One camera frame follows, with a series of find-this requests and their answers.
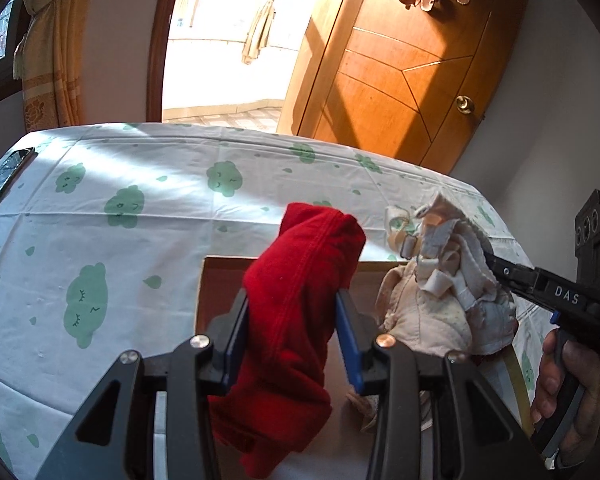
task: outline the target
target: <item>red cloth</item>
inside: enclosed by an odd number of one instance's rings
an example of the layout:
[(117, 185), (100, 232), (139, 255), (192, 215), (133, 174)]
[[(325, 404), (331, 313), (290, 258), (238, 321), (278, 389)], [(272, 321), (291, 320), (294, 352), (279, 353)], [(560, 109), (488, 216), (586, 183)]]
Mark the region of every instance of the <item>red cloth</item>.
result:
[(242, 453), (252, 478), (303, 451), (331, 414), (324, 365), (334, 298), (349, 286), (364, 244), (353, 216), (292, 203), (278, 238), (244, 275), (247, 350), (235, 386), (209, 402), (216, 438)]

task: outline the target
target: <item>black handle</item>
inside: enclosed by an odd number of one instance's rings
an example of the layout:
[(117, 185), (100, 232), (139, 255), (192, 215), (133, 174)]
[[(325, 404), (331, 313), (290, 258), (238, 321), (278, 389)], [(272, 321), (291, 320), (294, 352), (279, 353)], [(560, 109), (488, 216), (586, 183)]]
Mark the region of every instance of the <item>black handle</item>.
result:
[(536, 424), (536, 430), (531, 436), (536, 451), (544, 457), (551, 457), (558, 451), (561, 441), (573, 424), (580, 401), (584, 394), (582, 386), (573, 374), (569, 373), (562, 361), (562, 348), (567, 341), (575, 338), (563, 329), (558, 329), (557, 344), (555, 347), (555, 363), (560, 368), (564, 379), (556, 398), (556, 408), (550, 418), (546, 418)]

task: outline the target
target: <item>metal screw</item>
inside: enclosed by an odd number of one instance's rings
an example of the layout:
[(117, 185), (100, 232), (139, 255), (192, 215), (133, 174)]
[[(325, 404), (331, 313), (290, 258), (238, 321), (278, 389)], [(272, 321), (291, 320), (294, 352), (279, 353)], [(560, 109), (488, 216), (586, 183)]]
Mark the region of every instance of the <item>metal screw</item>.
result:
[(138, 352), (136, 352), (135, 350), (128, 350), (120, 355), (120, 362), (123, 365), (129, 365), (138, 361), (138, 357)]
[(382, 348), (391, 348), (393, 345), (395, 345), (395, 337), (391, 334), (380, 334), (378, 337), (376, 337), (376, 343), (378, 343), (378, 346), (381, 346)]
[(189, 344), (193, 346), (193, 348), (206, 348), (211, 343), (211, 339), (209, 339), (206, 335), (195, 335), (189, 340)]
[(451, 352), (446, 354), (446, 358), (449, 359), (452, 363), (465, 363), (469, 360), (469, 355), (464, 352), (459, 352), (457, 350), (452, 350)]

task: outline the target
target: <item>brass door knob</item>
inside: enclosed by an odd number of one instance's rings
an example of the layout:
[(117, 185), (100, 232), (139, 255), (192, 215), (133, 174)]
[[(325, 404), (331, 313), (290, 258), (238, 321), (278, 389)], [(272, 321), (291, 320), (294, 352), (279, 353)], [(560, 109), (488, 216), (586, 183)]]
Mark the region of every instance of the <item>brass door knob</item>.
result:
[(459, 95), (456, 97), (456, 107), (461, 114), (469, 115), (474, 113), (475, 104), (470, 97)]

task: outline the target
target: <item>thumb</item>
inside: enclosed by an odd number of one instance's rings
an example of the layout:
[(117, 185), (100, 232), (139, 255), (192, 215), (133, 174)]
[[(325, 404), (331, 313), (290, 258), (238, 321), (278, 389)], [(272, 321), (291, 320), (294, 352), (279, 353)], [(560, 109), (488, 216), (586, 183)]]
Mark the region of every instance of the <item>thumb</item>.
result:
[(592, 349), (567, 341), (562, 348), (562, 360), (567, 371), (594, 397), (600, 387), (600, 358)]

